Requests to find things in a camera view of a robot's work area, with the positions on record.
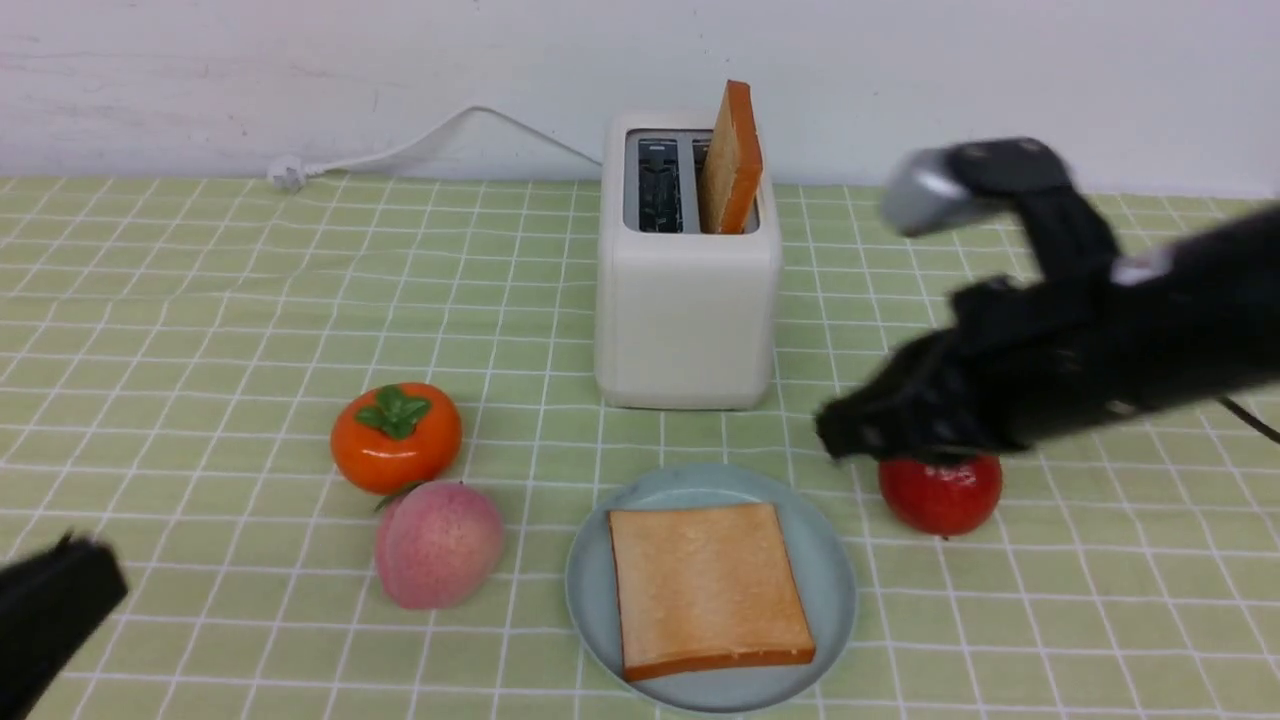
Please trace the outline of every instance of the toasted bread slice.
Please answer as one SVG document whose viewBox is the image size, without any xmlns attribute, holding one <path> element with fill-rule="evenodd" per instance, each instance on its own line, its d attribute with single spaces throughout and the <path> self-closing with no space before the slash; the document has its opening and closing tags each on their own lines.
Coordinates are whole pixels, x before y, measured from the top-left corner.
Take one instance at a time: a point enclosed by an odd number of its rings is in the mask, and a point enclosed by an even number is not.
<svg viewBox="0 0 1280 720">
<path fill-rule="evenodd" d="M 751 87 L 731 79 L 724 85 L 698 183 L 698 214 L 703 232 L 741 234 L 763 174 L 764 158 L 755 129 Z"/>
<path fill-rule="evenodd" d="M 613 510 L 609 532 L 626 682 L 813 661 L 773 505 Z"/>
</svg>

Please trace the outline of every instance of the pink peach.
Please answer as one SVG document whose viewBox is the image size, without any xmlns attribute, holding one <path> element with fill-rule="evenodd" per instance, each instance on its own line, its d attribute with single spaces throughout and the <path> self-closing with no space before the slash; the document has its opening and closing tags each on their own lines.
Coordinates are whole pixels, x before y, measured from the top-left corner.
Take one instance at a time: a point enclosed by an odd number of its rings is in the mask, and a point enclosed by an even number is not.
<svg viewBox="0 0 1280 720">
<path fill-rule="evenodd" d="M 461 483 L 424 483 L 387 506 L 374 565 L 383 592 L 406 610 L 443 610 L 485 583 L 504 551 L 494 502 Z"/>
</svg>

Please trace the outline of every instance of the black cable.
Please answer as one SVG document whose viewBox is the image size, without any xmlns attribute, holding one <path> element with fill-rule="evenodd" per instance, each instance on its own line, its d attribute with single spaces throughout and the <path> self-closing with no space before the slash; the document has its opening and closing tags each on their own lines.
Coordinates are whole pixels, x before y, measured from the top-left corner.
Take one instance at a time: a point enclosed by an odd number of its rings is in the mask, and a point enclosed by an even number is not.
<svg viewBox="0 0 1280 720">
<path fill-rule="evenodd" d="M 1275 428 L 1263 423 L 1256 415 L 1242 407 L 1239 402 L 1231 400 L 1230 397 L 1220 397 L 1217 401 L 1221 402 L 1222 407 L 1226 407 L 1231 415 L 1235 415 L 1244 421 L 1245 425 L 1258 430 L 1271 442 L 1280 443 L 1280 432 L 1276 432 Z"/>
</svg>

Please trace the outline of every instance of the table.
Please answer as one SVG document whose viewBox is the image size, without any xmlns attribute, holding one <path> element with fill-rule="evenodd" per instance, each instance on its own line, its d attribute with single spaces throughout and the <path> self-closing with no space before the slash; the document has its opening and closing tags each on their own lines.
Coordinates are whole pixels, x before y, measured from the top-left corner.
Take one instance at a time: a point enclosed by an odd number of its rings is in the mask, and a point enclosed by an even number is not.
<svg viewBox="0 0 1280 720">
<path fill-rule="evenodd" d="M 1032 272 L 1007 222 L 908 243 L 874 200 L 778 187 L 778 382 L 678 414 L 596 396 L 595 184 L 0 179 L 0 550 L 97 532 L 133 587 L 36 716 L 657 717 L 584 659 L 562 569 L 603 492 L 691 461 L 791 483 L 861 584 L 845 661 L 768 717 L 1276 712 L 1277 455 L 1216 406 L 1009 459 L 997 516 L 951 542 L 893 521 L 870 464 L 827 462 L 823 400 L 947 323 L 950 290 Z M 1252 205 L 1093 200 L 1128 251 Z M 458 400 L 449 477 L 508 527 L 499 571 L 434 614 L 381 594 L 374 502 L 326 446 L 344 402 L 406 379 Z"/>
</svg>

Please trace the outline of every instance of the plate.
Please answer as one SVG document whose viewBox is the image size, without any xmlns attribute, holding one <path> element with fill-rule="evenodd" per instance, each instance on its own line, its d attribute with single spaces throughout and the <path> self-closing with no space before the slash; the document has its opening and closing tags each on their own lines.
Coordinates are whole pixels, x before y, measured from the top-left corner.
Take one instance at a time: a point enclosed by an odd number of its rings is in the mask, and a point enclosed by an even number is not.
<svg viewBox="0 0 1280 720">
<path fill-rule="evenodd" d="M 792 574 L 817 644 L 813 662 L 685 673 L 626 683 L 607 512 L 741 502 L 772 502 L 777 507 Z M 707 716 L 759 712 L 808 691 L 844 655 L 858 615 L 852 564 L 826 516 L 778 480 L 719 464 L 657 470 L 594 507 L 570 548 L 564 592 L 573 628 L 595 662 L 609 675 L 659 706 Z"/>
</svg>

